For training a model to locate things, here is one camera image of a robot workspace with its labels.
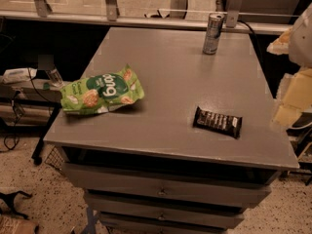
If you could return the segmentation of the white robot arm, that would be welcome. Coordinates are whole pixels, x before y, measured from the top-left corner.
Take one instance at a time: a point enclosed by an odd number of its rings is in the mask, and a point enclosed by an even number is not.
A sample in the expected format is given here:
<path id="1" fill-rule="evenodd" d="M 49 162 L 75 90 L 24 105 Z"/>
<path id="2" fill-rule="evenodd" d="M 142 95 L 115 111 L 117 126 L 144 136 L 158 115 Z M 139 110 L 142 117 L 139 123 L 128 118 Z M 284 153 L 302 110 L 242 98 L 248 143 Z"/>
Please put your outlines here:
<path id="1" fill-rule="evenodd" d="M 291 127 L 312 105 L 312 5 L 266 51 L 277 56 L 288 55 L 299 66 L 295 75 L 282 78 L 273 117 L 275 124 Z"/>

